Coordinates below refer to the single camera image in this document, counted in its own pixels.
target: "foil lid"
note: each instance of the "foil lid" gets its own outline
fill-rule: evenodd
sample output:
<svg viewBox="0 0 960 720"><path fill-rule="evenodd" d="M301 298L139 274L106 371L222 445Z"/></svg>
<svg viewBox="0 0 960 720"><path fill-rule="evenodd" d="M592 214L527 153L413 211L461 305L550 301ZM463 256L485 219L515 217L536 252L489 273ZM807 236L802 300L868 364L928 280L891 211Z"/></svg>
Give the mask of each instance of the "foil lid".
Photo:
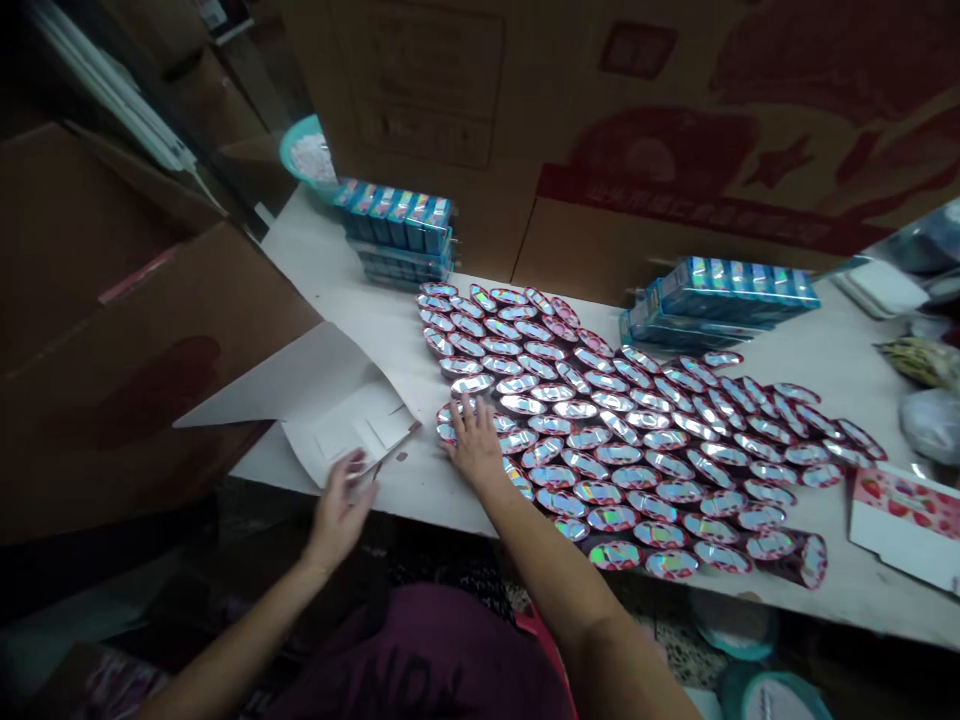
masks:
<svg viewBox="0 0 960 720"><path fill-rule="evenodd" d="M690 436L683 430L654 430L643 436L643 444L660 452L679 450L690 444Z"/></svg>
<svg viewBox="0 0 960 720"><path fill-rule="evenodd" d="M700 561L685 550L661 550L647 556L643 568L661 580L682 580L700 569Z"/></svg>
<svg viewBox="0 0 960 720"><path fill-rule="evenodd" d="M676 523L680 517L679 511L670 503L661 500L656 495L640 490L631 490L627 493L629 502L641 515L665 523Z"/></svg>
<svg viewBox="0 0 960 720"><path fill-rule="evenodd" d="M643 453L643 459L647 461L648 465L656 468L661 475L669 479L693 480L697 476L693 468L682 460L652 448Z"/></svg>
<svg viewBox="0 0 960 720"><path fill-rule="evenodd" d="M720 439L720 433L714 430L708 425L704 425L699 420L690 417L689 415L684 415L683 413L675 412L670 415L670 418L673 420L673 424L678 428L685 430L686 432L694 435L701 440L708 440L710 442L715 442Z"/></svg>
<svg viewBox="0 0 960 720"><path fill-rule="evenodd" d="M650 375L660 374L660 363L647 355L645 352L637 350L632 345L621 345L620 354L644 372L649 373Z"/></svg>
<svg viewBox="0 0 960 720"><path fill-rule="evenodd" d="M556 515L577 518L585 517L588 512L587 506L578 497L565 490L552 492L547 488L540 488L536 492L536 498L545 510Z"/></svg>
<svg viewBox="0 0 960 720"><path fill-rule="evenodd" d="M523 337L513 325L498 318L486 318L483 325L487 330L494 335L499 335L504 340L519 340Z"/></svg>
<svg viewBox="0 0 960 720"><path fill-rule="evenodd" d="M607 470L607 466L590 457L586 453L582 453L571 448L565 448L564 451L560 453L560 457L563 458L563 461L568 467L572 467L582 476L589 478L590 480L602 481L610 479L610 471Z"/></svg>
<svg viewBox="0 0 960 720"><path fill-rule="evenodd" d="M665 480L657 485L657 496L668 503L687 505L703 500L703 487L693 480Z"/></svg>
<svg viewBox="0 0 960 720"><path fill-rule="evenodd" d="M683 412L690 413L695 411L693 403L690 402L690 398L684 395L680 388L667 380L663 375L657 375L653 379L653 385L658 393Z"/></svg>
<svg viewBox="0 0 960 720"><path fill-rule="evenodd" d="M631 412L637 409L637 404L626 395L617 395L616 393L595 392L590 394L593 404L613 410L614 412Z"/></svg>
<svg viewBox="0 0 960 720"><path fill-rule="evenodd" d="M643 552L633 543L611 540L590 548L587 559L598 570L633 570L643 564Z"/></svg>
<svg viewBox="0 0 960 720"><path fill-rule="evenodd" d="M539 340L526 343L523 349L534 357L553 360L554 362L563 360L567 356L567 354L556 345L540 342Z"/></svg>
<svg viewBox="0 0 960 720"><path fill-rule="evenodd" d="M797 471L786 465L754 460L750 463L750 472L758 480L763 480L773 485L800 484L800 476L797 475Z"/></svg>
<svg viewBox="0 0 960 720"><path fill-rule="evenodd" d="M572 432L567 438L567 446L574 450L593 450L613 437L610 428L594 426L582 430L581 432Z"/></svg>
<svg viewBox="0 0 960 720"><path fill-rule="evenodd" d="M663 376L684 390L692 393L705 393L707 386L688 372L680 368L663 368Z"/></svg>
<svg viewBox="0 0 960 720"><path fill-rule="evenodd" d="M512 455L531 447L537 441L538 435L533 430L522 428L514 430L500 438L500 452Z"/></svg>
<svg viewBox="0 0 960 720"><path fill-rule="evenodd" d="M744 480L743 491L754 500L777 507L793 507L797 504L796 496L789 490L759 480Z"/></svg>
<svg viewBox="0 0 960 720"><path fill-rule="evenodd" d="M593 455L606 465L632 465L643 458L639 448L623 443L601 445L593 451Z"/></svg>
<svg viewBox="0 0 960 720"><path fill-rule="evenodd" d="M447 283L423 283L420 286L420 292L424 295L447 295L450 297L460 294L456 286Z"/></svg>
<svg viewBox="0 0 960 720"><path fill-rule="evenodd" d="M537 308L544 315L554 315L556 310L553 309L553 305L550 304L550 301L547 300L547 296L536 288L526 287L523 289L523 294L526 296L527 300L530 301L530 304Z"/></svg>
<svg viewBox="0 0 960 720"><path fill-rule="evenodd" d="M676 550L687 544L687 534L676 525L658 520L643 520L633 528L633 536L644 545L660 550Z"/></svg>
<svg viewBox="0 0 960 720"><path fill-rule="evenodd" d="M540 402L561 402L572 400L576 393L569 385L541 384L530 391L530 395Z"/></svg>
<svg viewBox="0 0 960 720"><path fill-rule="evenodd" d="M845 477L843 468L836 463L823 463L806 468L800 482L807 487L825 488L842 482Z"/></svg>
<svg viewBox="0 0 960 720"><path fill-rule="evenodd" d="M585 328L577 328L577 336L580 338L580 342L597 355L602 355L605 358L613 357L613 348L607 345L606 341L595 332L590 332Z"/></svg>
<svg viewBox="0 0 960 720"><path fill-rule="evenodd" d="M485 288L476 283L470 286L470 299L483 308L485 312L495 313L497 311L497 301L490 297L490 293Z"/></svg>
<svg viewBox="0 0 960 720"><path fill-rule="evenodd" d="M441 332L452 332L455 327L450 318L435 310L421 310L420 319L423 320L424 325L429 325Z"/></svg>
<svg viewBox="0 0 960 720"><path fill-rule="evenodd" d="M548 490L566 490L580 482L580 474L563 465L544 465L533 468L528 477L530 482Z"/></svg>
<svg viewBox="0 0 960 720"><path fill-rule="evenodd" d="M517 375L501 380L494 389L501 395L520 395L539 384L540 378L536 375Z"/></svg>
<svg viewBox="0 0 960 720"><path fill-rule="evenodd" d="M775 463L783 462L783 455L780 454L780 451L760 438L745 435L744 433L736 433L733 436L733 441L748 453L755 455L761 460Z"/></svg>
<svg viewBox="0 0 960 720"><path fill-rule="evenodd" d="M535 358L533 355L527 355L526 353L518 355L517 362L523 366L524 370L527 372L532 372L534 375L538 375L544 380L556 380L560 377L557 375L557 371L553 369L552 365L541 360L540 358Z"/></svg>
<svg viewBox="0 0 960 720"><path fill-rule="evenodd" d="M590 348L578 345L573 349L573 356L586 365L591 370L598 370L602 373L614 373L617 368L605 357L601 357Z"/></svg>
<svg viewBox="0 0 960 720"><path fill-rule="evenodd" d="M447 335L447 340L460 352L471 357L483 357L487 351L483 346L473 338L459 332L452 332Z"/></svg>
<svg viewBox="0 0 960 720"><path fill-rule="evenodd" d="M506 322L514 322L515 320L532 320L536 316L537 309L532 305L524 305L520 307L511 305L510 307L503 308L497 313L497 317Z"/></svg>
<svg viewBox="0 0 960 720"><path fill-rule="evenodd" d="M450 305L453 306L454 310L459 310L461 314L467 315L474 320L483 320L487 316L483 308L459 295L454 295L450 298Z"/></svg>
<svg viewBox="0 0 960 720"><path fill-rule="evenodd" d="M570 363L558 360L556 362L556 368L557 373L560 375L563 381L581 395L589 395L593 392L593 388L590 387L590 383L587 382L587 379L581 375L579 371L574 369Z"/></svg>
<svg viewBox="0 0 960 720"><path fill-rule="evenodd" d="M484 369L489 370L494 375L514 376L520 375L523 372L523 368L520 367L520 363L516 360L501 357L500 355L487 355L481 358L480 363Z"/></svg>
<svg viewBox="0 0 960 720"><path fill-rule="evenodd" d="M423 329L423 339L427 341L427 347L430 348L430 351L436 355L452 357L457 354L457 348L454 347L450 340L447 339L447 336L439 330L434 330L432 327L425 327Z"/></svg>
<svg viewBox="0 0 960 720"><path fill-rule="evenodd" d="M743 355L723 350L711 350L700 356L700 362L714 370L722 370L742 363Z"/></svg>
<svg viewBox="0 0 960 720"><path fill-rule="evenodd" d="M637 431L609 410L600 411L600 421L613 430L613 434L628 445L640 444L640 436L637 434Z"/></svg>
<svg viewBox="0 0 960 720"><path fill-rule="evenodd" d="M684 515L682 525L691 535L721 545L733 545L740 539L740 533L722 520L697 515L696 513Z"/></svg>
<svg viewBox="0 0 960 720"><path fill-rule="evenodd" d="M700 501L700 513L707 517L731 517L747 506L747 496L736 490L719 490Z"/></svg>
<svg viewBox="0 0 960 720"><path fill-rule="evenodd" d="M574 430L572 422L556 415L536 415L527 425L541 435L569 435Z"/></svg>
<svg viewBox="0 0 960 720"><path fill-rule="evenodd" d="M553 297L550 299L550 305L554 310L557 311L557 315L559 315L560 319L563 320L567 325L572 327L574 330L580 327L580 318L577 317L577 314L573 311L573 308L570 307L566 300Z"/></svg>
<svg viewBox="0 0 960 720"><path fill-rule="evenodd" d="M587 515L587 524L600 532L625 532L640 522L640 515L624 505L594 508Z"/></svg>
<svg viewBox="0 0 960 720"><path fill-rule="evenodd" d="M576 518L558 517L553 521L553 526L570 542L586 540L590 535L590 527Z"/></svg>
<svg viewBox="0 0 960 720"><path fill-rule="evenodd" d="M563 440L548 437L524 452L520 457L520 465L528 470L546 465L559 455L561 450L563 450Z"/></svg>
<svg viewBox="0 0 960 720"><path fill-rule="evenodd" d="M450 312L453 305L446 298L438 295L417 295L417 305L421 310L431 310L433 312Z"/></svg>
<svg viewBox="0 0 960 720"><path fill-rule="evenodd" d="M589 420L598 412L596 405L583 400L564 400L553 406L553 413L567 420Z"/></svg>
<svg viewBox="0 0 960 720"><path fill-rule="evenodd" d="M657 486L661 477L653 468L631 465L614 470L610 480L623 490L649 490Z"/></svg>
<svg viewBox="0 0 960 720"><path fill-rule="evenodd" d="M753 560L742 552L706 540L696 543L693 546L693 553L710 567L734 575L748 575L756 567Z"/></svg>
<svg viewBox="0 0 960 720"><path fill-rule="evenodd" d="M490 297L496 300L498 303L503 303L504 305L526 305L527 299L518 293L516 290L509 290L508 288L494 288L490 291Z"/></svg>
<svg viewBox="0 0 960 720"><path fill-rule="evenodd" d="M474 320L469 315L464 315L463 313L450 313L450 322L457 326L458 329L465 332L467 335L472 335L476 338L481 338L487 334L487 331L483 329L483 325Z"/></svg>
<svg viewBox="0 0 960 720"><path fill-rule="evenodd" d="M616 505L623 501L620 488L597 480L581 480L573 486L573 494L591 505Z"/></svg>
<svg viewBox="0 0 960 720"><path fill-rule="evenodd" d="M504 395L500 398L500 405L517 415L543 415L547 411L542 402L524 395Z"/></svg>
<svg viewBox="0 0 960 720"><path fill-rule="evenodd" d="M634 388L630 390L630 399L633 400L638 407L652 410L653 412L673 412L673 405L670 401L656 393L644 392L643 390Z"/></svg>
<svg viewBox="0 0 960 720"><path fill-rule="evenodd" d="M643 370L623 358L614 358L613 366L623 377L643 390L649 390L653 387L653 380Z"/></svg>
<svg viewBox="0 0 960 720"><path fill-rule="evenodd" d="M693 465L693 468L699 472L700 475L714 485L724 490L732 490L737 486L733 478L730 477L730 473L696 448L687 448L686 455L687 462Z"/></svg>

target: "white table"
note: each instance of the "white table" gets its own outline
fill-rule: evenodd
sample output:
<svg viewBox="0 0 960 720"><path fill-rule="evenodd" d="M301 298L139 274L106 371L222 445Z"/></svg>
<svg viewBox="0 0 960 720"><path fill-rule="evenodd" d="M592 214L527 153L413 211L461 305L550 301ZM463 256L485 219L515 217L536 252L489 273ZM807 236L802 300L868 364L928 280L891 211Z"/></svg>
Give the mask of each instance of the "white table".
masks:
<svg viewBox="0 0 960 720"><path fill-rule="evenodd" d="M318 215L306 188L291 198L263 242L263 250L317 310L353 338L391 379L423 423L382 464L376 509L465 532L495 536L475 496L439 449L436 411L449 401L448 383L421 335L409 293L367 283L360 262L343 241L343 230ZM483 278L455 274L466 288ZM823 308L785 324L744 347L746 362L728 371L761 384L795 382L823 396L829 417L847 417L872 434L893 464L915 461L899 430L897 409L909 385L872 345L901 334L897 324L867 318L831 283L817 286ZM619 345L620 308L567 298L583 324ZM840 371L841 365L846 369ZM319 489L298 464L275 427L233 469L233 475L307 493ZM847 540L849 499L843 486L799 490L788 524L822 534L830 567L820 590L811 592L781 578L750 578L707 568L686 584L751 599L826 620L960 650L960 603L879 562Z"/></svg>

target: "holographic foil lid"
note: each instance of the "holographic foil lid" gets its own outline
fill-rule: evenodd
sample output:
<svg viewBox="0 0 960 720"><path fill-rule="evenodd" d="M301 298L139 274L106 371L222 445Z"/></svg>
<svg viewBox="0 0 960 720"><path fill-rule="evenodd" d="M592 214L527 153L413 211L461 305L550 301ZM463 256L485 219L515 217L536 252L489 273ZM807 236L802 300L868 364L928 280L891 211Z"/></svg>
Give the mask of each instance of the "holographic foil lid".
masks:
<svg viewBox="0 0 960 720"><path fill-rule="evenodd" d="M541 384L530 391L530 395L540 402L561 402L563 400L572 400L576 393L569 385L547 385Z"/></svg>
<svg viewBox="0 0 960 720"><path fill-rule="evenodd" d="M534 375L538 375L544 380L556 380L560 377L557 374L557 371L553 369L553 366L548 362L541 360L540 358L535 358L533 355L523 355L517 356L517 362L519 362L523 369L527 372L532 372Z"/></svg>
<svg viewBox="0 0 960 720"><path fill-rule="evenodd" d="M653 380L643 370L623 358L614 358L613 366L623 377L643 390L649 390L653 387Z"/></svg>
<svg viewBox="0 0 960 720"><path fill-rule="evenodd" d="M610 428L590 427L581 432L570 433L570 437L567 438L567 447L572 447L574 450L593 450L609 442L612 437L613 432Z"/></svg>
<svg viewBox="0 0 960 720"><path fill-rule="evenodd" d="M567 304L566 300L554 297L550 299L550 305L553 306L553 309L557 311L557 315L559 315L560 319L567 325L574 330L580 327L580 318L577 317L577 314L573 311L573 308Z"/></svg>
<svg viewBox="0 0 960 720"><path fill-rule="evenodd" d="M632 465L643 458L643 453L633 445L613 443L601 445L593 451L594 457L606 465Z"/></svg>
<svg viewBox="0 0 960 720"><path fill-rule="evenodd" d="M643 459L667 479L693 480L697 476L692 467L667 453L650 449L643 453Z"/></svg>
<svg viewBox="0 0 960 720"><path fill-rule="evenodd" d="M526 450L537 441L537 434L533 430L522 428L514 430L500 438L500 452L504 455L513 455L513 453Z"/></svg>
<svg viewBox="0 0 960 720"><path fill-rule="evenodd" d="M650 375L660 374L660 363L647 355L645 352L641 352L630 345L621 345L620 354L644 372L649 373Z"/></svg>
<svg viewBox="0 0 960 720"><path fill-rule="evenodd" d="M589 420L600 412L593 403L582 400L564 400L553 406L554 415L567 420Z"/></svg>
<svg viewBox="0 0 960 720"><path fill-rule="evenodd" d="M640 522L640 515L624 505L598 507L587 515L587 524L600 532L624 532Z"/></svg>
<svg viewBox="0 0 960 720"><path fill-rule="evenodd" d="M490 297L490 293L480 285L473 284L470 286L470 299L488 313L495 313L497 311L496 300Z"/></svg>
<svg viewBox="0 0 960 720"><path fill-rule="evenodd" d="M497 318L486 318L483 325L494 335L499 335L504 340L519 340L523 337L513 325Z"/></svg>
<svg viewBox="0 0 960 720"><path fill-rule="evenodd" d="M459 295L460 291L454 285L447 283L424 283L420 286L420 292L424 295Z"/></svg>
<svg viewBox="0 0 960 720"><path fill-rule="evenodd" d="M687 534L676 525L668 525L657 520L638 522L633 535L644 545L660 550L676 550L687 544Z"/></svg>
<svg viewBox="0 0 960 720"><path fill-rule="evenodd" d="M438 295L417 295L417 305L421 310L430 310L432 312L450 312L453 305L446 298Z"/></svg>
<svg viewBox="0 0 960 720"><path fill-rule="evenodd" d="M643 564L643 551L633 543L611 540L590 548L587 559L598 570L633 570Z"/></svg>
<svg viewBox="0 0 960 720"><path fill-rule="evenodd" d="M650 493L632 490L627 493L627 502L640 511L641 515L660 522L676 523L680 517L680 513L673 505Z"/></svg>
<svg viewBox="0 0 960 720"><path fill-rule="evenodd" d="M450 318L434 310L421 310L420 319L423 320L424 325L429 325L441 332L452 332L455 327Z"/></svg>
<svg viewBox="0 0 960 720"><path fill-rule="evenodd" d="M537 415L527 425L541 435L569 435L574 430L572 422L556 415Z"/></svg>
<svg viewBox="0 0 960 720"><path fill-rule="evenodd" d="M610 478L610 471L607 470L607 466L601 462L598 462L586 453L566 448L562 453L560 453L560 457L563 458L563 461L569 467L572 467L586 478L601 481L608 480Z"/></svg>
<svg viewBox="0 0 960 720"><path fill-rule="evenodd" d="M564 490L551 492L546 488L540 488L537 490L536 498L545 510L556 515L576 518L584 517L588 512L587 506L579 498Z"/></svg>
<svg viewBox="0 0 960 720"><path fill-rule="evenodd" d="M678 428L687 431L691 435L694 435L701 440L714 442L720 439L720 434L716 430L714 430L712 427L704 425L702 422L696 418L690 417L689 415L675 412L670 415L670 418L673 420L673 424Z"/></svg>
<svg viewBox="0 0 960 720"><path fill-rule="evenodd" d="M597 407L613 410L614 412L631 412L637 409L637 404L626 395L597 391L590 395L590 399Z"/></svg>
<svg viewBox="0 0 960 720"><path fill-rule="evenodd" d="M614 470L610 480L623 490L649 490L657 486L661 477L653 468L631 465Z"/></svg>

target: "purple clothing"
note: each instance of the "purple clothing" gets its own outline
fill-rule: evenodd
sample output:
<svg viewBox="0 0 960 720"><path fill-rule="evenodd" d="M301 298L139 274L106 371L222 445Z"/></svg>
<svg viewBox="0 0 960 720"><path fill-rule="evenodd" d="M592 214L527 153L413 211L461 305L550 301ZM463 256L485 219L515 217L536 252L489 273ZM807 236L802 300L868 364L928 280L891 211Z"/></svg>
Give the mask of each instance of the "purple clothing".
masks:
<svg viewBox="0 0 960 720"><path fill-rule="evenodd" d="M382 629L363 610L337 630L268 720L572 718L563 681L537 641L455 588L392 591Z"/></svg>

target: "cardboard box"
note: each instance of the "cardboard box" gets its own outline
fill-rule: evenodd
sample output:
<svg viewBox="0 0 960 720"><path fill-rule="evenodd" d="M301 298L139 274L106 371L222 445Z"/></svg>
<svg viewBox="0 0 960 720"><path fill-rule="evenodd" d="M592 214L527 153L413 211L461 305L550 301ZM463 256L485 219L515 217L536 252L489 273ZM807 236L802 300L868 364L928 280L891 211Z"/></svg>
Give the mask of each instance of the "cardboard box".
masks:
<svg viewBox="0 0 960 720"><path fill-rule="evenodd" d="M620 302L684 253L826 269L960 194L946 6L280 7L338 171L455 199L465 272Z"/></svg>

